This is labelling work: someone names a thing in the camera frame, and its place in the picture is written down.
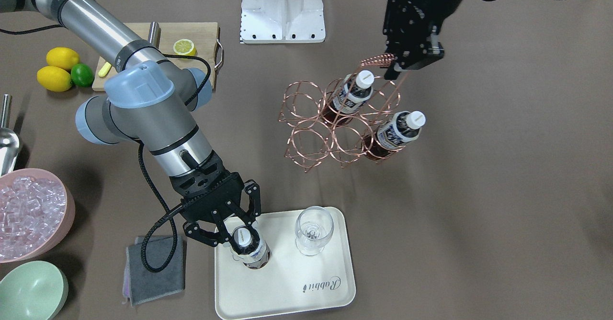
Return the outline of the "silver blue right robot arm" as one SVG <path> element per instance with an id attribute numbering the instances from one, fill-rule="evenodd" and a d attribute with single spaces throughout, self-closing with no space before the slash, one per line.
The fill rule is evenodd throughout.
<path id="1" fill-rule="evenodd" d="M 192 116 L 205 103 L 198 95 L 207 82 L 204 72 L 180 69 L 95 0 L 1 0 L 1 11 L 37 11 L 114 65 L 117 75 L 105 82 L 106 94 L 82 104 L 75 123 L 90 142 L 139 141 L 149 150 L 182 196 L 159 224 L 180 214 L 188 237 L 238 251 L 224 225 L 237 216 L 258 239 L 256 183 L 224 167 Z"/>

